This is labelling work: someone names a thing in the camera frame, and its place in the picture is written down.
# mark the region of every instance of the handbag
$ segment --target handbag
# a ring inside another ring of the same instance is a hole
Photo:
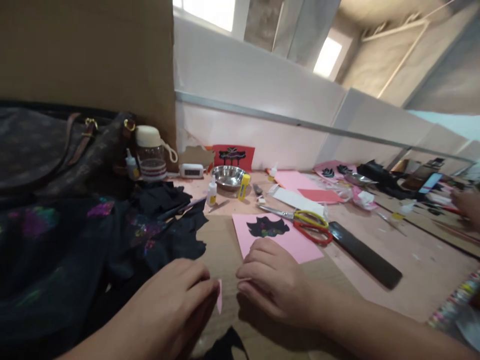
[[[130,112],[0,102],[0,196],[91,193],[105,171],[126,175],[135,127]]]

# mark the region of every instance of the red card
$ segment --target red card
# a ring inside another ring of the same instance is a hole
[[[305,198],[316,203],[335,204],[345,202],[335,191],[332,190],[298,189],[298,192],[300,192]]]
[[[213,166],[232,165],[246,172],[252,171],[255,148],[238,145],[213,145],[215,160]]]

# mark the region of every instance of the white glue bottle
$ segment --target white glue bottle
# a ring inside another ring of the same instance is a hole
[[[277,175],[277,164],[278,162],[276,162],[275,166],[270,169],[270,173],[268,174],[268,181],[275,180],[275,175]]]
[[[206,203],[212,207],[217,202],[217,183],[215,182],[215,176],[211,177],[211,182],[208,184],[208,193],[206,195]]]
[[[417,203],[417,200],[413,200],[412,202],[406,205],[402,205],[400,207],[400,210],[390,215],[390,218],[388,219],[390,223],[398,224],[399,222],[401,222],[408,214],[410,214],[413,211],[416,203]]]
[[[130,153],[129,148],[126,149],[125,162],[126,162],[126,173],[128,174],[128,177],[133,181],[137,181],[140,177],[140,171],[139,171],[139,167],[137,166],[137,161]]]

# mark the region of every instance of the person's hand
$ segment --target person's hand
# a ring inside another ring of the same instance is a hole
[[[200,261],[174,260],[143,284],[105,327],[119,347],[125,342],[135,349],[136,359],[188,356],[184,350],[191,351],[192,340],[210,318],[219,288]]]
[[[475,230],[480,232],[480,192],[454,190],[451,193],[451,203],[468,216]]]
[[[272,318],[297,327],[317,327],[326,301],[322,286],[313,283],[275,241],[257,239],[236,277],[238,290]]]

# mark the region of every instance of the metal bowl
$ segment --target metal bowl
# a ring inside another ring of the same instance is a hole
[[[244,174],[248,174],[248,172],[236,166],[222,165],[211,170],[211,175],[215,177],[218,186],[230,192],[240,190]]]
[[[360,175],[357,172],[347,172],[345,175],[345,180],[350,184],[357,185],[359,187],[364,187],[372,184],[378,184],[378,181],[370,180],[368,177]]]

